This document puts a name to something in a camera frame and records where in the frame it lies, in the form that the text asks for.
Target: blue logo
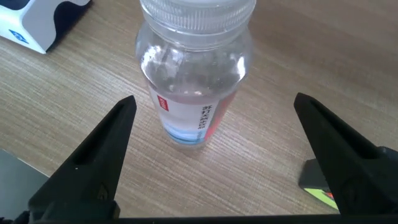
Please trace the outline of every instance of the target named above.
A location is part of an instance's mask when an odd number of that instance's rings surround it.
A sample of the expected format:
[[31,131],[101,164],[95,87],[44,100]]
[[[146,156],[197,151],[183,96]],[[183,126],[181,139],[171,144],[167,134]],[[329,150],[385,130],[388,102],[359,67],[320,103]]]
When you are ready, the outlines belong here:
[[15,32],[15,31],[13,31],[13,30],[9,30],[9,31],[10,31],[10,32],[14,35],[14,37],[17,38],[18,40],[20,40],[20,41],[22,41],[22,42],[25,42],[25,43],[29,44],[29,43],[26,41],[26,39],[25,39],[24,36],[20,35],[19,33]]

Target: white box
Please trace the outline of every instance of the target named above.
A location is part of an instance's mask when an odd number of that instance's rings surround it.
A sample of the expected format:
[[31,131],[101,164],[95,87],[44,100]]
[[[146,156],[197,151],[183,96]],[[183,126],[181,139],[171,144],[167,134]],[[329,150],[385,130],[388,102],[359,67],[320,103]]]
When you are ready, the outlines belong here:
[[91,0],[0,0],[0,35],[46,54]]

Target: red label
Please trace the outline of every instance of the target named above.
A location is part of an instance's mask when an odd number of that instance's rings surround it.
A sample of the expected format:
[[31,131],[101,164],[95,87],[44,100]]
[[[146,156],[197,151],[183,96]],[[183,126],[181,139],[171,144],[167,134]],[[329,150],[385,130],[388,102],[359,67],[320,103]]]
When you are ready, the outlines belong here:
[[159,100],[160,107],[165,109],[165,110],[167,110],[167,111],[169,111],[169,106],[167,106],[167,100],[163,99],[160,96],[157,96],[157,99]]

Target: black object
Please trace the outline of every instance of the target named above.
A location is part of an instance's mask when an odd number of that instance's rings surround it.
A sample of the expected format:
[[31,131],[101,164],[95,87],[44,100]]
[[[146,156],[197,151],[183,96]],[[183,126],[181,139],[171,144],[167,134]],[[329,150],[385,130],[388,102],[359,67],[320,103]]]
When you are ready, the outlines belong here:
[[[398,223],[396,158],[314,98],[294,103],[341,215],[118,218],[114,199],[136,104],[120,101],[29,202],[31,223]],[[26,224],[27,213],[15,224]]]
[[4,6],[11,10],[23,9],[30,0],[0,0],[0,6]]
[[84,12],[91,7],[93,1],[88,4],[79,6],[70,1],[61,2],[54,11],[55,40],[47,51],[54,49],[62,40],[62,38],[70,31],[70,29],[84,15]]

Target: water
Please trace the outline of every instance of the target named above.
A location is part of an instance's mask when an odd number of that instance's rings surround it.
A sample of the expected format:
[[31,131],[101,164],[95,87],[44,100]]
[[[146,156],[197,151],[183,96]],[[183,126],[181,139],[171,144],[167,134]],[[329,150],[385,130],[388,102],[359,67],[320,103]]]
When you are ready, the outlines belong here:
[[209,140],[246,77],[251,50],[249,32],[216,49],[189,50],[142,26],[136,56],[174,142],[192,148]]

